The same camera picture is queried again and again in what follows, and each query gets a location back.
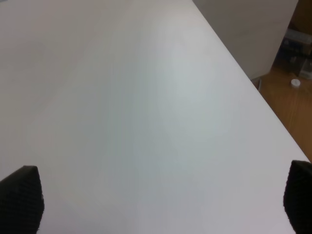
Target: textured gripper pad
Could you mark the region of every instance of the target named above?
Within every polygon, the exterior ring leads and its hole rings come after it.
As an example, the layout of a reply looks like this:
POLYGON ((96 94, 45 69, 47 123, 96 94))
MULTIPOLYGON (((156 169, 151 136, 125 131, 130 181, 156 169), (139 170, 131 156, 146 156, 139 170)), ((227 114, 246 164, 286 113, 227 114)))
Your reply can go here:
POLYGON ((284 208, 297 234, 312 234, 312 164, 292 161, 286 189, 284 208))
POLYGON ((0 234, 35 234, 43 210, 37 167, 23 166, 0 182, 0 234))

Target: black rubber pad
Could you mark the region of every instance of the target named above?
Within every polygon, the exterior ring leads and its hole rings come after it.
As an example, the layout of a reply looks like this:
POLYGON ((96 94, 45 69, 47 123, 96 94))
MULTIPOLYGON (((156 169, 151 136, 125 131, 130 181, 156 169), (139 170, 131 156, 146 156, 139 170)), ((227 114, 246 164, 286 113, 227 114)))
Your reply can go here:
POLYGON ((297 234, 312 234, 312 164, 292 161, 286 189, 284 208, 297 234))
POLYGON ((0 182, 0 234, 37 233, 43 211, 37 167, 23 166, 0 182))

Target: wooden floor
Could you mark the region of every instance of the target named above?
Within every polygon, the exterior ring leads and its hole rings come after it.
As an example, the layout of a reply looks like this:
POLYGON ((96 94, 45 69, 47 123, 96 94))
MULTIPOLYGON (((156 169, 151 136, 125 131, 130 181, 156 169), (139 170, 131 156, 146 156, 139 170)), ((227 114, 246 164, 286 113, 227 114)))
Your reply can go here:
POLYGON ((312 80, 299 79, 300 87, 293 88, 293 78, 273 68, 262 78, 260 93, 312 162, 312 80))

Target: white bottle cap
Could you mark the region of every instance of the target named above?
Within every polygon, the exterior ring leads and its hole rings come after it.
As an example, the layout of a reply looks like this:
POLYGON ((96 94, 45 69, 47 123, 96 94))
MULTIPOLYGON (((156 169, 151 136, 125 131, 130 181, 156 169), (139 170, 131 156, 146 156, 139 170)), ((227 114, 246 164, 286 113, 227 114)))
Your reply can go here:
POLYGON ((298 88, 300 86, 300 80, 298 79, 292 79, 291 80, 292 87, 298 88))

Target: white tabletop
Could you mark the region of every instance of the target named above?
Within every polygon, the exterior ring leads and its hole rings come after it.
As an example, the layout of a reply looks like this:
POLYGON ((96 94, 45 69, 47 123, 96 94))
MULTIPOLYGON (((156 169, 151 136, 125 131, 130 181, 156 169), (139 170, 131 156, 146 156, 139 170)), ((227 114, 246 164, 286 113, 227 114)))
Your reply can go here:
POLYGON ((38 166, 40 233, 293 233, 307 159, 190 0, 10 0, 0 31, 0 176, 38 166))

